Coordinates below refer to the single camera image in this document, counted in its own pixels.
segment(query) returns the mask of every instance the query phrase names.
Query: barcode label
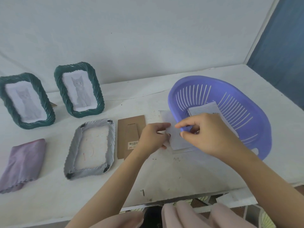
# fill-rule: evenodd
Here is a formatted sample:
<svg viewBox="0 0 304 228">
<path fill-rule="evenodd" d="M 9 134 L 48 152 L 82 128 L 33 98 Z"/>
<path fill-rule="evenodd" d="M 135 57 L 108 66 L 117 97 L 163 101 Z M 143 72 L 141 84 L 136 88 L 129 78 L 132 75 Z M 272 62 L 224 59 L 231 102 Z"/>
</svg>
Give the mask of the barcode label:
<svg viewBox="0 0 304 228">
<path fill-rule="evenodd" d="M 137 145 L 138 141 L 128 142 L 128 149 L 134 149 Z"/>
</svg>

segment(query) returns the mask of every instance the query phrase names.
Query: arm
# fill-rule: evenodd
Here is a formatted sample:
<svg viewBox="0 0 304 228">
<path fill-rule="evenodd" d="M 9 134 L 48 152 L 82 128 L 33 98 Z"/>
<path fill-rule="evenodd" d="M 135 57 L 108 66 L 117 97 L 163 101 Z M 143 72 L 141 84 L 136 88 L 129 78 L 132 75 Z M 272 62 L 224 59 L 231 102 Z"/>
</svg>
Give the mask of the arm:
<svg viewBox="0 0 304 228">
<path fill-rule="evenodd" d="M 80 209 L 66 228 L 89 228 L 99 221 L 116 215 L 123 207 L 138 172 L 145 160 L 168 140 L 160 134 L 170 123 L 148 124 L 142 131 L 139 143 L 126 160 L 112 174 L 101 189 Z"/>
<path fill-rule="evenodd" d="M 217 114 L 188 117 L 175 127 L 192 125 L 181 136 L 233 168 L 279 227 L 298 228 L 304 225 L 304 196 L 262 162 L 231 132 Z"/>
</svg>

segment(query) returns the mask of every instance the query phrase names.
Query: pink clothing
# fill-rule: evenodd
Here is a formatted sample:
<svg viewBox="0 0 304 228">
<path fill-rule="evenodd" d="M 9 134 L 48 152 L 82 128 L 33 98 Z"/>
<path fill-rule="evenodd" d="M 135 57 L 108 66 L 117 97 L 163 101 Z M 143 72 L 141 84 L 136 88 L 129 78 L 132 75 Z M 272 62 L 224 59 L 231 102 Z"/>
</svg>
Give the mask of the pink clothing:
<svg viewBox="0 0 304 228">
<path fill-rule="evenodd" d="M 256 228 L 221 203 L 212 206 L 209 219 L 197 214 L 185 201 L 179 201 L 176 207 L 165 204 L 161 214 L 163 228 Z M 91 228 L 139 228 L 142 223 L 143 213 L 131 211 L 104 219 Z"/>
</svg>

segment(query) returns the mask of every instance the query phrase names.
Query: purple plastic basket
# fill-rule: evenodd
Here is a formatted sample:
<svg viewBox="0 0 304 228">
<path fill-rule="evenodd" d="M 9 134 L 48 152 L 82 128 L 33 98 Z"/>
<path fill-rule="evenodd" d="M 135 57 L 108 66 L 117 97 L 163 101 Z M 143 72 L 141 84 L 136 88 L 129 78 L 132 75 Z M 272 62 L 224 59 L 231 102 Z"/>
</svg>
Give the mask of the purple plastic basket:
<svg viewBox="0 0 304 228">
<path fill-rule="evenodd" d="M 249 148 L 257 148 L 263 160 L 271 150 L 269 120 L 245 94 L 233 85 L 206 76 L 188 76 L 178 80 L 168 96 L 169 108 L 177 122 L 188 117 L 187 109 L 215 101 L 240 140 Z"/>
</svg>

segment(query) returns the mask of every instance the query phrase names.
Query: left hand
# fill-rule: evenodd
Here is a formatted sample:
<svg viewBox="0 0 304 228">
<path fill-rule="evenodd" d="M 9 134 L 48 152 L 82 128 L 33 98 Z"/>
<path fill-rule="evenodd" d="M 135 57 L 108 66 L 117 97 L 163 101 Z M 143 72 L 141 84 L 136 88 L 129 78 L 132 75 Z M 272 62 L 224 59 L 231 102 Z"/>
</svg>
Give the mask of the left hand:
<svg viewBox="0 0 304 228">
<path fill-rule="evenodd" d="M 168 122 L 151 123 L 146 125 L 135 149 L 139 150 L 139 152 L 144 152 L 147 156 L 150 156 L 150 154 L 154 153 L 161 147 L 166 149 L 167 147 L 163 144 L 165 141 L 169 140 L 170 134 L 158 132 L 163 131 L 170 126 L 171 124 Z"/>
</svg>

